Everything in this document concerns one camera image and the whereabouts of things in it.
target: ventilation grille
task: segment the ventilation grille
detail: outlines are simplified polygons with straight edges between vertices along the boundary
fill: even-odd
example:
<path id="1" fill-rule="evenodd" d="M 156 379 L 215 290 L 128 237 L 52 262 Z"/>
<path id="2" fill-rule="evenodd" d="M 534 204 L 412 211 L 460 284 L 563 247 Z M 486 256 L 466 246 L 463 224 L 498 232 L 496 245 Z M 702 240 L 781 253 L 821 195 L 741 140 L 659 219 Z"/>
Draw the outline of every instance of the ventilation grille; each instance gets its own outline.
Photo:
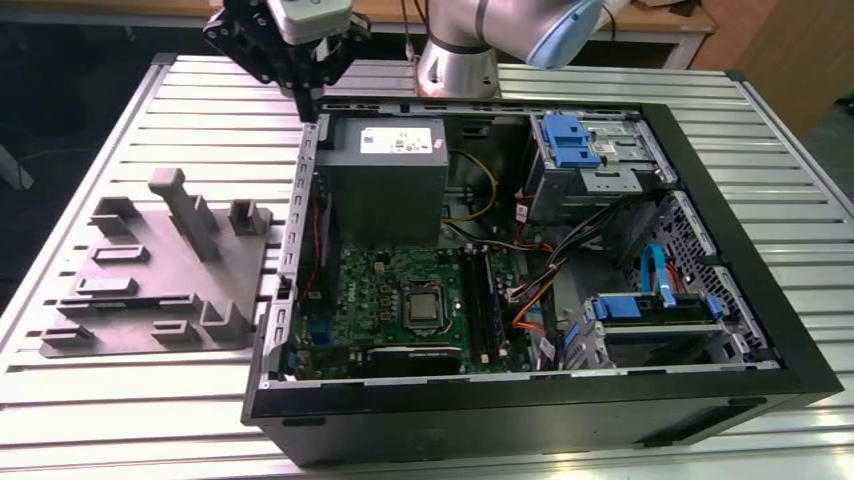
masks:
<path id="1" fill-rule="evenodd" d="M 647 230 L 647 241 L 662 245 L 669 257 L 674 259 L 687 291 L 707 292 L 715 295 L 729 309 L 730 322 L 735 325 L 735 332 L 742 334 L 751 348 L 763 347 L 762 333 L 753 321 L 750 310 L 741 299 L 727 269 L 701 262 L 703 256 L 715 255 L 717 252 L 705 247 L 698 240 L 698 235 L 702 235 L 702 233 L 695 231 L 689 214 L 675 199 L 662 203 L 658 214 L 653 216 L 653 222 L 655 224 Z M 630 258 L 623 268 L 626 281 L 638 291 L 641 290 L 641 272 L 638 268 L 645 244 L 646 242 L 639 245 L 637 255 Z"/>
<path id="2" fill-rule="evenodd" d="M 460 122 L 463 138 L 488 138 L 492 117 L 464 118 Z"/>

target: motherboard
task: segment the motherboard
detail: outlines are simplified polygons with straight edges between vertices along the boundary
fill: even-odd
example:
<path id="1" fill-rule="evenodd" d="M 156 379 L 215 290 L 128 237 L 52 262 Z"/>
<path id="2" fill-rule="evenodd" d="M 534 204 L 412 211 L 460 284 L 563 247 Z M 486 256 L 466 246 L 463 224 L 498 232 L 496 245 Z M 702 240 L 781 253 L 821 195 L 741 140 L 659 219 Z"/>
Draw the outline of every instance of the motherboard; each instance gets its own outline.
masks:
<path id="1" fill-rule="evenodd" d="M 343 249 L 335 313 L 307 315 L 296 329 L 298 377 L 530 369 L 494 303 L 515 283 L 502 249 Z"/>

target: wooden table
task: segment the wooden table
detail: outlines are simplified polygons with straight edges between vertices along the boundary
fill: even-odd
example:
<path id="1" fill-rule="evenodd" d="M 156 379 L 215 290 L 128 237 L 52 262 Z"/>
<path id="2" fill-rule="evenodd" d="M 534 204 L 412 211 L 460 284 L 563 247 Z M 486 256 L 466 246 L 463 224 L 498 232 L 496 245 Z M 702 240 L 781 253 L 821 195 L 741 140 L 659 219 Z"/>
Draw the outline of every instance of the wooden table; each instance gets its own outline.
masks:
<path id="1" fill-rule="evenodd" d="M 81 25 L 200 27 L 222 0 L 0 0 L 0 21 Z M 407 2 L 407 21 L 423 33 L 414 0 Z M 403 32 L 399 0 L 354 0 L 354 9 L 368 15 L 378 32 Z M 674 45 L 663 68 L 687 68 L 706 35 L 717 29 L 709 14 L 697 8 L 690 17 L 667 8 L 630 4 L 617 15 L 617 41 Z M 610 40 L 606 25 L 592 40 Z"/>

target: blue drive bracket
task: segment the blue drive bracket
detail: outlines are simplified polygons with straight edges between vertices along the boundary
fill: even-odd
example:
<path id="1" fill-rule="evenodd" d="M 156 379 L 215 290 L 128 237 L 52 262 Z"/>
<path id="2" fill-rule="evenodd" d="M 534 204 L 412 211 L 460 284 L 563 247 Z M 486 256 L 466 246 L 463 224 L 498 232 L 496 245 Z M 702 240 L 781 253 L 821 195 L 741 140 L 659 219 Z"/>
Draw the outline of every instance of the blue drive bracket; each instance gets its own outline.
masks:
<path id="1" fill-rule="evenodd" d="M 650 261 L 655 268 L 655 287 L 650 281 Z M 665 249 L 658 243 L 647 243 L 641 256 L 641 290 L 645 292 L 659 292 L 665 307 L 675 307 L 677 299 L 673 296 L 670 280 L 667 277 L 667 259 Z"/>
<path id="2" fill-rule="evenodd" d="M 638 301 L 630 295 L 598 297 L 592 300 L 591 305 L 597 320 L 606 318 L 641 318 Z"/>
<path id="3" fill-rule="evenodd" d="M 590 148 L 590 132 L 574 115 L 544 115 L 543 133 L 560 168 L 598 168 L 602 159 Z"/>
<path id="4" fill-rule="evenodd" d="M 566 335 L 563 337 L 563 351 L 566 351 L 567 348 L 570 348 L 570 345 L 572 344 L 572 340 L 575 340 L 575 337 L 578 337 L 578 334 L 582 331 L 582 327 L 580 325 L 576 323 L 572 325 L 572 328 L 570 329 L 568 332 L 566 332 Z"/>
<path id="5" fill-rule="evenodd" d="M 711 318 L 719 320 L 723 317 L 723 304 L 715 295 L 706 295 L 706 306 L 709 307 Z"/>

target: wire bundle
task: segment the wire bundle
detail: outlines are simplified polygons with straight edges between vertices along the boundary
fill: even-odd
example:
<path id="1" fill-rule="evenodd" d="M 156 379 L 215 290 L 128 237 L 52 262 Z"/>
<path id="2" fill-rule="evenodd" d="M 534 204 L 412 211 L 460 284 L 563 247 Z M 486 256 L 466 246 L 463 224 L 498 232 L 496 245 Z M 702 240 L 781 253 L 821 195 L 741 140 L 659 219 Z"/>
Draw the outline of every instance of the wire bundle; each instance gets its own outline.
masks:
<path id="1" fill-rule="evenodd" d="M 651 191 L 647 194 L 635 195 L 631 197 L 622 197 L 614 203 L 611 203 L 607 207 L 594 213 L 587 219 L 575 225 L 570 233 L 563 238 L 558 246 L 554 248 L 551 255 L 548 255 L 548 260 L 546 261 L 546 268 L 540 272 L 540 274 L 535 277 L 532 281 L 522 284 L 510 294 L 510 299 L 515 300 L 522 297 L 522 295 L 530 292 L 535 286 L 539 286 L 539 289 L 531 295 L 528 301 L 526 302 L 522 310 L 516 314 L 512 320 L 514 328 L 532 328 L 542 330 L 539 325 L 534 325 L 530 323 L 524 323 L 522 319 L 524 318 L 524 314 L 531 309 L 539 298 L 543 296 L 548 288 L 551 287 L 555 278 L 558 276 L 558 271 L 560 267 L 568 260 L 570 253 L 580 247 L 590 240 L 597 238 L 602 234 L 602 227 L 607 225 L 607 223 L 614 219 L 621 209 L 631 205 L 633 203 L 638 203 L 641 201 L 649 200 L 654 195 L 658 195 L 658 191 Z"/>
<path id="2" fill-rule="evenodd" d="M 456 153 L 458 155 L 462 155 L 468 160 L 471 160 L 471 162 L 478 166 L 478 168 L 480 168 L 480 171 L 483 171 L 483 174 L 490 179 L 491 193 L 490 193 L 490 202 L 486 204 L 486 207 L 483 207 L 475 213 L 464 217 L 442 219 L 443 223 L 467 222 L 470 220 L 474 220 L 475 218 L 482 217 L 486 214 L 486 212 L 488 212 L 490 209 L 495 206 L 495 201 L 498 200 L 498 180 L 495 180 L 495 175 L 492 175 L 492 172 L 490 172 L 490 169 L 486 168 L 486 165 L 483 164 L 483 162 L 471 153 L 463 152 L 462 150 L 448 150 L 448 151 L 451 153 Z"/>
<path id="3" fill-rule="evenodd" d="M 532 251 L 542 250 L 536 246 L 514 245 L 511 243 L 502 242 L 500 240 L 490 240 L 488 238 L 475 237 L 471 233 L 468 233 L 466 230 L 463 230 L 460 227 L 458 227 L 452 223 L 447 223 L 446 226 L 451 230 L 454 230 L 454 232 L 460 237 L 463 237 L 466 240 L 468 240 L 472 243 L 484 243 L 487 245 L 495 245 L 496 247 L 504 247 L 504 248 L 508 248 L 511 250 L 516 250 L 519 252 L 532 252 Z"/>
<path id="4" fill-rule="evenodd" d="M 673 285 L 673 290 L 677 293 L 687 293 L 687 289 L 685 288 L 685 282 L 682 281 L 682 274 L 677 269 L 673 261 L 667 261 L 667 276 L 670 277 L 670 284 Z"/>

